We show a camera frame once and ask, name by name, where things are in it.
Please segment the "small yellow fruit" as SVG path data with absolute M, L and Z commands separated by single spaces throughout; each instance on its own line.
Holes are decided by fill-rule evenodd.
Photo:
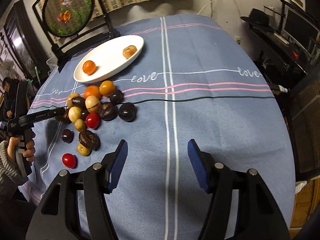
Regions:
M 84 145 L 82 144 L 78 144 L 77 145 L 77 152 L 82 155 L 82 156 L 88 156 L 91 153 L 91 150 L 86 148 Z

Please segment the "red cherry tomato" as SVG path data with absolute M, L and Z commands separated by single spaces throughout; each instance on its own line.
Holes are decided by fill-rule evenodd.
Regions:
M 100 116 L 96 112 L 89 113 L 85 120 L 86 126 L 91 129 L 97 129 L 100 126 Z
M 77 158 L 71 153 L 65 153 L 62 156 L 62 163 L 67 168 L 75 168 L 77 166 Z

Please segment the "dark plum lone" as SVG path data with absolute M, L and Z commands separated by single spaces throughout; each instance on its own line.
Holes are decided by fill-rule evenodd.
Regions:
M 69 129 L 64 129 L 61 135 L 63 142 L 70 144 L 73 141 L 74 132 Z

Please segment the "cream round fruit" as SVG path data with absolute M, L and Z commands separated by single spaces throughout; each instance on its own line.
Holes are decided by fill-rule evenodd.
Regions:
M 71 122 L 76 122 L 80 119 L 82 110 L 79 107 L 73 106 L 68 111 L 68 117 Z

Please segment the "small yellow-green fruit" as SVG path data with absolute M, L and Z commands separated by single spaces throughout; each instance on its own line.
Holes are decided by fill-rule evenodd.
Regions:
M 86 129 L 86 124 L 84 120 L 78 119 L 74 122 L 74 127 L 78 132 L 81 132 Z

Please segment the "dark oblong fruit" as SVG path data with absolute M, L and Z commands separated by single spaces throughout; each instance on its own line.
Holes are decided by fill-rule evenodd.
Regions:
M 80 109 L 85 109 L 85 99 L 81 96 L 76 96 L 71 99 L 71 103 L 73 106 L 79 107 Z

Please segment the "small dark plum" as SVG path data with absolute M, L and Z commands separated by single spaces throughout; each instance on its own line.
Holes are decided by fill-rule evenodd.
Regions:
M 88 115 L 89 115 L 89 111 L 88 111 L 87 109 L 82 109 L 82 110 L 81 110 L 80 118 L 81 118 L 82 120 L 85 121 Z

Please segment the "pale striped melon fruit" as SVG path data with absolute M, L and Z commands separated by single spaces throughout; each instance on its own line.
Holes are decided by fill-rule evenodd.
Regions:
M 93 95 L 90 95 L 85 100 L 85 106 L 89 113 L 97 112 L 100 107 L 100 100 Z

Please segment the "large orange mandarin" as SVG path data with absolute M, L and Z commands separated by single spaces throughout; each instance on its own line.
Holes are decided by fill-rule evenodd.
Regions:
M 82 71 L 87 75 L 94 74 L 96 69 L 97 69 L 96 64 L 91 60 L 86 61 L 82 66 Z

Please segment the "yellow-orange persimmon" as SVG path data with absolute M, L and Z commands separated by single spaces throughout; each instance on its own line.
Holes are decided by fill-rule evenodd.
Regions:
M 100 91 L 100 94 L 102 96 L 110 96 L 114 91 L 116 90 L 116 86 L 115 84 L 110 81 L 110 80 L 106 80 L 106 81 L 103 81 L 100 86 L 99 86 L 99 91 Z

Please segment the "tan apple-like fruit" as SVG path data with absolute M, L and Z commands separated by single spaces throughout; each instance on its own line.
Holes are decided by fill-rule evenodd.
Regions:
M 125 57 L 125 59 L 129 59 L 136 52 L 137 52 L 137 48 L 134 45 L 130 45 L 123 49 L 123 56 Z

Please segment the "person in black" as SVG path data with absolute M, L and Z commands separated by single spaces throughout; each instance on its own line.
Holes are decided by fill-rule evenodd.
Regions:
M 3 116 L 5 121 L 9 121 L 15 117 L 18 86 L 21 83 L 23 85 L 27 84 L 26 81 L 12 79 L 8 76 L 2 81 L 2 87 L 4 89 Z

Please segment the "dark framed mirror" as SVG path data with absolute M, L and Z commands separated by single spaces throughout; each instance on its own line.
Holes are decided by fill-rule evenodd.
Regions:
M 40 87 L 50 71 L 46 64 L 48 56 L 36 36 L 22 0 L 10 9 L 4 31 L 25 77 Z

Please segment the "white oval plate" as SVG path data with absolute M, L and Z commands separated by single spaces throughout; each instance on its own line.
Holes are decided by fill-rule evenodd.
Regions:
M 136 52 L 129 58 L 123 55 L 123 51 L 128 46 L 134 46 Z M 139 57 L 144 47 L 144 38 L 138 35 L 125 35 L 106 41 L 88 52 L 74 69 L 73 78 L 80 83 L 95 83 L 112 77 Z M 96 65 L 93 74 L 88 75 L 82 67 L 85 62 L 92 61 Z

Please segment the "computer monitor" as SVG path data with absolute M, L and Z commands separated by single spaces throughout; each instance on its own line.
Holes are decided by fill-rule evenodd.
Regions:
M 311 40 L 316 41 L 319 38 L 319 27 L 302 13 L 286 5 L 281 33 L 308 51 L 312 43 Z

